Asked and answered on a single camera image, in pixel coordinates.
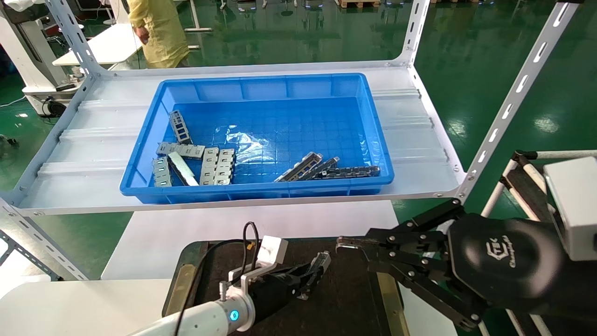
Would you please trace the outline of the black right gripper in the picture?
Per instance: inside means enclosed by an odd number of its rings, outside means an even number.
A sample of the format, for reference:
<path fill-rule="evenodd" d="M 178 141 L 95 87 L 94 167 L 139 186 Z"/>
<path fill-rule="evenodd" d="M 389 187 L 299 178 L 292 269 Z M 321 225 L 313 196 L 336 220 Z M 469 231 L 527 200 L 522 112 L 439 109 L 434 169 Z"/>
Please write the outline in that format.
<path fill-rule="evenodd" d="M 390 275 L 462 330 L 479 327 L 487 301 L 532 315 L 596 319 L 596 262 L 571 260 L 552 224 L 464 214 L 461 201 L 453 198 L 394 228 L 340 236 L 337 249 L 435 252 L 448 240 L 455 275 L 431 266 L 434 259 L 411 265 L 397 261 L 397 254 L 367 257 L 367 267 Z M 455 222 L 448 234 L 438 229 L 449 221 Z"/>

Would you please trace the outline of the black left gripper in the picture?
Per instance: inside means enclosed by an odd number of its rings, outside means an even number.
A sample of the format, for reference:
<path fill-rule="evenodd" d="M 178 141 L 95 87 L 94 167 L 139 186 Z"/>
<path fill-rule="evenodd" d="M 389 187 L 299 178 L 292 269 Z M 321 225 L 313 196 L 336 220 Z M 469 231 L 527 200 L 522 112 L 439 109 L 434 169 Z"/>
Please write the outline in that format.
<path fill-rule="evenodd" d="M 299 296 L 311 296 L 324 273 L 316 262 L 282 268 L 258 277 L 252 282 L 255 322 L 261 322 Z"/>

